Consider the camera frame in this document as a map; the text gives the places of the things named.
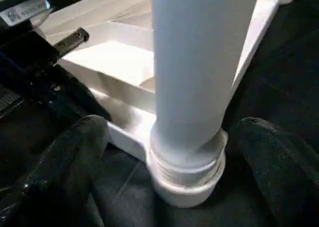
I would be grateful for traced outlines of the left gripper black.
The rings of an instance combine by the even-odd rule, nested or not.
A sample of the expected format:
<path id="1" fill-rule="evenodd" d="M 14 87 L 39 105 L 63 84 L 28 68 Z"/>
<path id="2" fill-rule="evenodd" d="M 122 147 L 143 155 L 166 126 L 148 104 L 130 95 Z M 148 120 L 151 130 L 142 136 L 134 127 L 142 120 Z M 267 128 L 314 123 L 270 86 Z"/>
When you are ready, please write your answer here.
<path id="1" fill-rule="evenodd" d="M 57 117 L 95 114 L 112 121 L 88 87 L 58 63 L 86 43 L 89 33 L 79 28 L 52 45 L 35 30 L 51 10 L 50 0 L 1 0 L 1 84 Z"/>

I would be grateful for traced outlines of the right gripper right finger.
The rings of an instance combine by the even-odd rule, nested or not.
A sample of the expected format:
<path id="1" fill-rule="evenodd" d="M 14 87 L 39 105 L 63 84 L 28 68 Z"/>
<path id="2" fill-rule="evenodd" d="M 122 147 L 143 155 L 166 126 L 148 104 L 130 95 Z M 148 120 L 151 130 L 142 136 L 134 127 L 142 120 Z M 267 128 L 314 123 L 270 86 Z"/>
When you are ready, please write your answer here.
<path id="1" fill-rule="evenodd" d="M 237 146 L 280 227 L 319 225 L 319 154 L 299 135 L 261 118 L 236 125 Z"/>

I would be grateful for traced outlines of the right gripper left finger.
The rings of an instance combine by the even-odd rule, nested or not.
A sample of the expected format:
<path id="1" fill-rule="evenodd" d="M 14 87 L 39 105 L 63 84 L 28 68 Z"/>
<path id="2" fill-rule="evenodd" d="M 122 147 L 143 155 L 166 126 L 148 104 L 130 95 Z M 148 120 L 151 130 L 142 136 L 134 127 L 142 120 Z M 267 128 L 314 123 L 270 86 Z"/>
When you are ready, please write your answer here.
<path id="1" fill-rule="evenodd" d="M 108 122 L 97 115 L 68 127 L 1 199 L 0 225 L 78 227 L 108 139 Z"/>

